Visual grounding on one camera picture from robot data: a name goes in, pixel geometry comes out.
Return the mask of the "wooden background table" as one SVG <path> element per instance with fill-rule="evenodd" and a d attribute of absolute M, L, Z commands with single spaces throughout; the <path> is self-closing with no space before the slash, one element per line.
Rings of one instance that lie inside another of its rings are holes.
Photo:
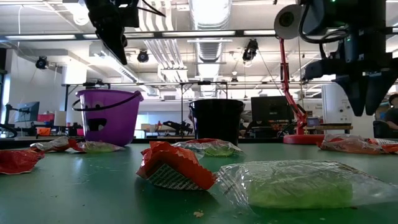
<path fill-rule="evenodd" d="M 312 127 L 307 127 L 307 130 L 309 129 L 316 129 L 316 130 L 352 130 L 352 126 L 335 126 L 335 125 L 319 125 L 319 126 L 312 126 Z"/>

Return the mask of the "black computer monitor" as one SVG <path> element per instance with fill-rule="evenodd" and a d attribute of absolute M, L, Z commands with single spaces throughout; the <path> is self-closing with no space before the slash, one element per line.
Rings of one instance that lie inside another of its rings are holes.
<path fill-rule="evenodd" d="M 251 98 L 253 121 L 294 120 L 293 111 L 284 96 L 258 96 Z"/>

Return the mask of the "person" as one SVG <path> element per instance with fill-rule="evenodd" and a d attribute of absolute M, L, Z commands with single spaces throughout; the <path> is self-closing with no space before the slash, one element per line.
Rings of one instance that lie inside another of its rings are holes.
<path fill-rule="evenodd" d="M 389 97 L 390 108 L 386 112 L 384 121 L 391 129 L 398 130 L 398 93 Z"/>

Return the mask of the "black bucket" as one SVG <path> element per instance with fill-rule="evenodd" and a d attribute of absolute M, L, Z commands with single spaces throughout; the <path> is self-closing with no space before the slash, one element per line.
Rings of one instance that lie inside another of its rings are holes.
<path fill-rule="evenodd" d="M 197 139 L 220 139 L 238 145 L 245 104 L 231 99 L 205 99 L 189 104 Z"/>

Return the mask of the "grey computer monitor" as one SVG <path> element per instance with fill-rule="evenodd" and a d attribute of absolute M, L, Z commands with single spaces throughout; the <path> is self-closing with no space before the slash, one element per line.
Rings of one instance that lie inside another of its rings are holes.
<path fill-rule="evenodd" d="M 17 123 L 37 121 L 39 106 L 39 101 L 18 104 L 14 121 Z"/>

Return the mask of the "large red candy packet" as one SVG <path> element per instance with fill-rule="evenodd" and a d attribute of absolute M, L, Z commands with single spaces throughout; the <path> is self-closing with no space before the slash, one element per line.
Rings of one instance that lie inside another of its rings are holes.
<path fill-rule="evenodd" d="M 23 174 L 33 170 L 36 163 L 44 158 L 43 151 L 26 150 L 1 150 L 0 174 Z"/>

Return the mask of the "small red candy packet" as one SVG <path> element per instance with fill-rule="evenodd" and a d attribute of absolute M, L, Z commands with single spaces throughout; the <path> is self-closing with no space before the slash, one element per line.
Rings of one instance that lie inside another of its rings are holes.
<path fill-rule="evenodd" d="M 78 145 L 78 142 L 75 139 L 69 139 L 68 146 L 75 151 L 84 152 L 84 150 Z"/>

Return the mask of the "clear packet orange candy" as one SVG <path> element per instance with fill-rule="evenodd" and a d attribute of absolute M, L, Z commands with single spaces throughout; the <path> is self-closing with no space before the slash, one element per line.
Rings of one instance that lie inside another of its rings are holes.
<path fill-rule="evenodd" d="M 327 134 L 317 143 L 324 151 L 337 151 L 352 154 L 388 154 L 389 151 L 372 142 L 370 138 L 363 138 L 350 134 Z"/>

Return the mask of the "white cylindrical column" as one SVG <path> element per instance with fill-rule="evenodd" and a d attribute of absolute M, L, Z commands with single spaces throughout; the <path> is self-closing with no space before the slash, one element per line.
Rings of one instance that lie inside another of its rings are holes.
<path fill-rule="evenodd" d="M 353 111 L 346 93 L 336 83 L 322 86 L 324 123 L 352 123 Z"/>

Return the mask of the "green table mat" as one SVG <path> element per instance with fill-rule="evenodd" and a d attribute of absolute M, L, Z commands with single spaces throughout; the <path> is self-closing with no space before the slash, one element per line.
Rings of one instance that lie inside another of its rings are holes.
<path fill-rule="evenodd" d="M 0 175 L 0 224 L 398 224 L 398 203 L 245 213 L 216 189 L 157 188 L 136 174 L 144 149 L 51 153 L 28 174 Z"/>

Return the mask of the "white box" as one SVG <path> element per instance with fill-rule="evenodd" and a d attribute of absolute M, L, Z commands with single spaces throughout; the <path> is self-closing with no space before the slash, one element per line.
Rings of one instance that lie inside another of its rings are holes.
<path fill-rule="evenodd" d="M 54 126 L 66 127 L 67 126 L 67 112 L 66 111 L 56 111 L 54 116 Z"/>

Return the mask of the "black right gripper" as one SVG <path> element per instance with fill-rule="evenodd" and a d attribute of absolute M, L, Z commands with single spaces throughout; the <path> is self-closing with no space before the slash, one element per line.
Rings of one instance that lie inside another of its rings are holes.
<path fill-rule="evenodd" d="M 392 29 L 360 30 L 338 41 L 338 48 L 328 55 L 320 44 L 321 60 L 312 62 L 305 69 L 304 80 L 336 75 L 334 80 L 344 90 L 355 116 L 362 116 L 366 102 L 366 114 L 373 115 L 387 92 L 398 79 L 398 58 L 386 52 L 386 37 Z M 360 77 L 370 73 L 368 79 Z"/>

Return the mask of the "black office chair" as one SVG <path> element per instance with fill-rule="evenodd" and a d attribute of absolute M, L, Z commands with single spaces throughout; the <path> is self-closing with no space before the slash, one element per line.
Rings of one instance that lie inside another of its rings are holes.
<path fill-rule="evenodd" d="M 373 121 L 373 133 L 375 138 L 387 138 L 389 136 L 389 125 L 380 120 Z"/>

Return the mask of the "red white candy packet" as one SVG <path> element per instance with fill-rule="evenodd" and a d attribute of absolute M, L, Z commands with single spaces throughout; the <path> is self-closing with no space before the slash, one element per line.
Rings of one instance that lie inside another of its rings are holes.
<path fill-rule="evenodd" d="M 368 142 L 379 146 L 385 153 L 398 154 L 398 141 L 390 139 L 369 138 Z"/>

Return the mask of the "red desk lamp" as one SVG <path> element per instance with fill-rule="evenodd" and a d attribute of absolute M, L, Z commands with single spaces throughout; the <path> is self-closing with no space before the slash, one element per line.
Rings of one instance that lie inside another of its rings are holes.
<path fill-rule="evenodd" d="M 282 91 L 285 98 L 296 118 L 295 134 L 285 135 L 284 144 L 300 144 L 300 145 L 316 145 L 323 141 L 322 134 L 305 134 L 307 125 L 307 112 L 298 104 L 296 104 L 293 96 L 289 92 L 289 73 L 287 65 L 287 57 L 285 52 L 285 39 L 294 39 L 298 37 L 299 22 L 301 20 L 302 8 L 298 4 L 290 4 L 282 8 L 274 20 L 274 30 L 279 40 L 280 58 L 281 58 L 281 82 Z"/>

